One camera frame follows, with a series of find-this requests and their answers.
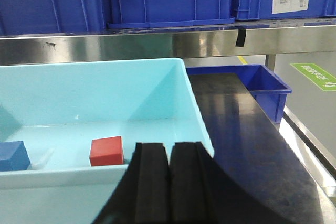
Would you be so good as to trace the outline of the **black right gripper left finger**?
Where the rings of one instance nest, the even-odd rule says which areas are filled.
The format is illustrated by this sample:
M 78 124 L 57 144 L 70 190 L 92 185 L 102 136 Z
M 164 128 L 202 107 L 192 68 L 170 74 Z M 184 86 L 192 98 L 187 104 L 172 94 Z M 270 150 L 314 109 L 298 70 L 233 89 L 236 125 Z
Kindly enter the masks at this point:
M 162 143 L 136 143 L 123 177 L 93 223 L 168 223 L 169 166 Z

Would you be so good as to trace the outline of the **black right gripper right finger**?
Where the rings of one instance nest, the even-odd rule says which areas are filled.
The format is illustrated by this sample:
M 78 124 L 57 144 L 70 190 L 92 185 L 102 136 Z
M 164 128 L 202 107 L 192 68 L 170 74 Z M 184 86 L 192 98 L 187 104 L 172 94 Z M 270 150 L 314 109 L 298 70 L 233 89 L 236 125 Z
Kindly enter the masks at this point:
M 290 223 L 234 182 L 201 142 L 171 152 L 172 223 Z

